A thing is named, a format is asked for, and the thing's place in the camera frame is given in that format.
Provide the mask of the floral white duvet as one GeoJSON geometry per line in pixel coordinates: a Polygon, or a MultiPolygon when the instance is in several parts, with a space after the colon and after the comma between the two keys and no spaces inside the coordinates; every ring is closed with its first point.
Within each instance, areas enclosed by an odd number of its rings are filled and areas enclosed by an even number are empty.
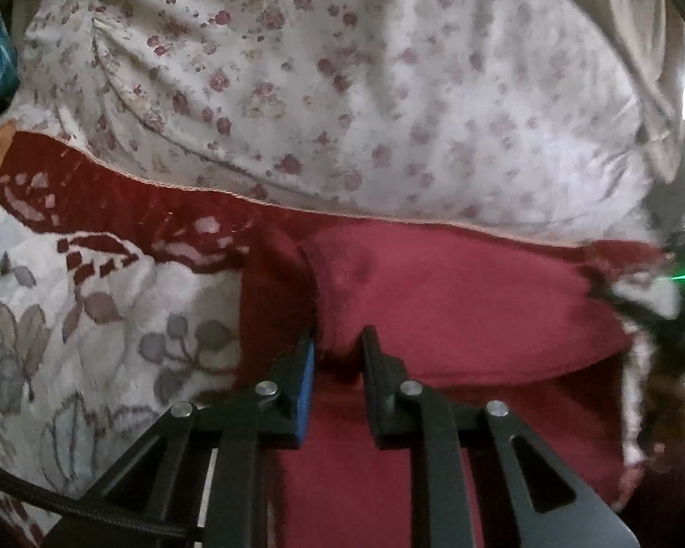
{"type": "Polygon", "coordinates": [[[42,0],[11,114],[285,206],[648,235],[637,90],[572,0],[42,0]]]}

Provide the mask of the beige curtain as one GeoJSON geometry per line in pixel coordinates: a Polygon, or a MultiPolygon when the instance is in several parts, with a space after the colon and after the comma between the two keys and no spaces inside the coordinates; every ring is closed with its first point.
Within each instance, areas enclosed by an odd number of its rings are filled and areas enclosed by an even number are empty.
{"type": "Polygon", "coordinates": [[[638,141],[664,183],[685,141],[685,21],[671,0],[574,0],[619,51],[642,98],[638,141]]]}

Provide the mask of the dark red sweatshirt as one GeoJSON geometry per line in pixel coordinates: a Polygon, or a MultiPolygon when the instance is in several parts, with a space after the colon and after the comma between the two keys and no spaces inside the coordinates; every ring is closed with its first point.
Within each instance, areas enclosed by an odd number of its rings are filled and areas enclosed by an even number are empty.
{"type": "Polygon", "coordinates": [[[271,232],[241,276],[243,382],[313,334],[311,429],[276,457],[282,547],[403,547],[405,454],[375,448],[355,372],[374,327],[385,353],[454,400],[501,400],[606,502],[620,493],[622,357],[631,342],[578,249],[463,230],[356,223],[303,240],[271,232]]]}

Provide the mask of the red and white plush blanket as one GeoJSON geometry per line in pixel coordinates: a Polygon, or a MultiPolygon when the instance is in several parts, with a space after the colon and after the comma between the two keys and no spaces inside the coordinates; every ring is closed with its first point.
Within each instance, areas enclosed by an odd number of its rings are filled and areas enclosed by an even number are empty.
{"type": "MultiPolygon", "coordinates": [[[[463,230],[538,249],[578,249],[581,272],[628,283],[661,267],[656,246],[542,245],[459,225],[349,218],[183,190],[106,169],[21,132],[0,168],[0,461],[79,495],[178,401],[251,382],[241,366],[241,276],[263,236],[303,240],[356,223],[463,230]]],[[[659,492],[628,460],[621,507],[659,492]]]]}

